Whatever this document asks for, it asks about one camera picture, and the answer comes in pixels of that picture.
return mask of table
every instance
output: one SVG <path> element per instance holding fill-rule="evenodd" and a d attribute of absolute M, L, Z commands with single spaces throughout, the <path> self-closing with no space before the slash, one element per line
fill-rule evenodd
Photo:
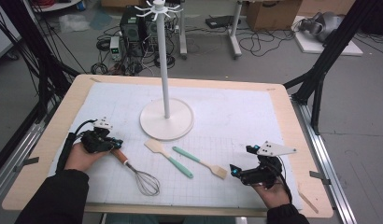
<path fill-rule="evenodd" d="M 51 161 L 54 158 L 57 149 L 66 138 L 68 129 L 73 123 L 76 114 L 94 82 L 161 85 L 161 80 L 156 77 L 78 76 L 30 156 L 30 158 L 39 157 L 39 163 L 23 167 L 18 178 L 15 180 L 14 185 L 11 187 L 3 201 L 2 205 L 4 209 L 22 210 L 35 194 L 38 187 L 47 177 Z M 267 91 L 272 99 L 285 145 L 298 148 L 298 153 L 290 155 L 289 159 L 298 183 L 299 192 L 303 199 L 304 209 L 301 213 L 307 217 L 331 217 L 333 215 L 333 209 L 320 179 L 309 176 L 309 171 L 316 172 L 317 168 L 313 162 L 300 124 L 293 111 L 289 96 L 282 85 L 174 78 L 169 79 L 169 85 L 174 87 L 209 87 L 218 89 Z M 263 211 L 258 211 L 256 209 L 123 205 L 106 203 L 88 203 L 86 204 L 85 211 L 185 216 L 265 216 Z"/>

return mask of whisk handle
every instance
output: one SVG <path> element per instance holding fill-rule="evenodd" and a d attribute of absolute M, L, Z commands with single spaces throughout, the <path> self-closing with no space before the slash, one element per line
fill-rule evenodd
<path fill-rule="evenodd" d="M 110 151 L 113 156 L 115 156 L 123 165 L 127 163 L 128 158 L 119 150 L 119 149 L 112 149 Z"/>

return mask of gray floor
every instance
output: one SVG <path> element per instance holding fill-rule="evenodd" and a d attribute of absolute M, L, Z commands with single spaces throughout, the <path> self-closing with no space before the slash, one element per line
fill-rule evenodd
<path fill-rule="evenodd" d="M 50 14 L 54 20 L 62 14 L 79 13 L 87 21 L 95 16 L 96 7 L 85 12 L 73 8 Z M 204 18 L 187 19 L 187 24 L 206 27 Z M 60 34 L 86 71 L 97 62 L 96 37 L 119 20 L 113 19 L 101 30 Z M 293 39 L 283 41 L 276 50 L 254 57 L 243 50 L 233 59 L 229 39 L 225 35 L 187 33 L 188 58 L 182 60 L 175 50 L 176 65 L 168 76 L 177 78 L 229 80 L 244 82 L 285 83 L 307 72 L 319 55 L 302 53 Z M 363 41 L 383 51 L 383 44 Z M 250 41 L 243 42 L 251 46 Z M 359 223 L 383 223 L 383 53 L 359 40 L 354 43 L 364 52 L 362 57 L 341 56 L 325 79 L 320 110 L 319 129 L 333 166 Z M 276 43 L 266 43 L 272 48 Z M 80 70 L 60 47 L 63 60 Z M 154 76 L 160 71 L 152 68 Z M 139 74 L 151 77 L 149 70 Z M 22 60 L 0 61 L 0 150 L 35 105 L 33 83 Z M 12 223 L 18 212 L 3 211 L 0 223 Z M 99 214 L 86 214 L 85 223 L 98 223 Z M 340 223 L 337 215 L 330 219 L 310 219 L 311 223 Z M 248 223 L 263 223 L 251 217 Z"/>

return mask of person's left hand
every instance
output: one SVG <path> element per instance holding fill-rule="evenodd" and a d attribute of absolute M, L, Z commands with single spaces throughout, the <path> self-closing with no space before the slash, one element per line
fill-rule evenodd
<path fill-rule="evenodd" d="M 87 171 L 96 161 L 104 157 L 109 151 L 88 153 L 82 143 L 72 146 L 69 157 L 64 167 L 65 170 Z"/>

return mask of black pole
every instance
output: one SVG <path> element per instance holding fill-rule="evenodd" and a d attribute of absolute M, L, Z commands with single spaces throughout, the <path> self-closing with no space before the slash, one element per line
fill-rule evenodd
<path fill-rule="evenodd" d="M 358 32 L 362 23 L 381 1 L 356 0 L 338 29 L 331 35 L 327 46 L 320 54 L 314 66 L 307 73 L 284 84 L 285 88 L 289 89 L 302 83 L 299 90 L 292 95 L 292 99 L 300 105 L 306 105 L 308 98 L 313 92 L 315 93 L 311 117 L 311 126 L 315 134 L 319 134 L 320 100 L 325 76 L 349 41 Z"/>

